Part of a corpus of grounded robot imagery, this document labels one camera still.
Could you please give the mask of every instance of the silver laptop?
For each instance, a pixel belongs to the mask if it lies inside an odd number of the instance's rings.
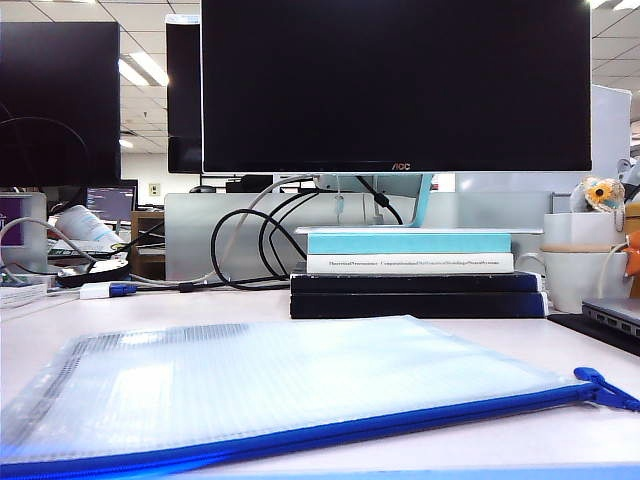
[[[640,298],[585,299],[582,314],[640,341]]]

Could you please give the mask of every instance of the aoc logo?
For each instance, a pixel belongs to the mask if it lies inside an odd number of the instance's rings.
[[[410,163],[394,163],[391,170],[411,170]]]

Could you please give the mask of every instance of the book spine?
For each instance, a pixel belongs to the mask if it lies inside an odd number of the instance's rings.
[[[545,293],[292,294],[291,318],[544,318]]]
[[[291,275],[291,292],[300,293],[462,293],[540,292],[540,275],[454,274],[454,275]]]
[[[309,234],[312,254],[508,253],[508,233]]]
[[[512,273],[511,253],[307,255],[307,273]]]

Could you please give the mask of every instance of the zipper pull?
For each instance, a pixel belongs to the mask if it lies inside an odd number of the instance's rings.
[[[614,387],[604,379],[595,368],[578,367],[573,371],[578,380],[595,383],[602,388],[595,392],[592,401],[607,407],[624,408],[633,412],[640,412],[640,400]]]

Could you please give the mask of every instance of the computer monitor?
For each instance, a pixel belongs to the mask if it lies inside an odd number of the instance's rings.
[[[120,179],[115,22],[3,22],[0,185],[103,185]],[[74,130],[88,150],[62,124]]]
[[[170,173],[202,173],[200,22],[167,19],[167,113]]]
[[[204,171],[590,169],[584,0],[202,2]]]
[[[87,209],[106,222],[130,222],[137,207],[137,181],[133,182],[87,188]]]

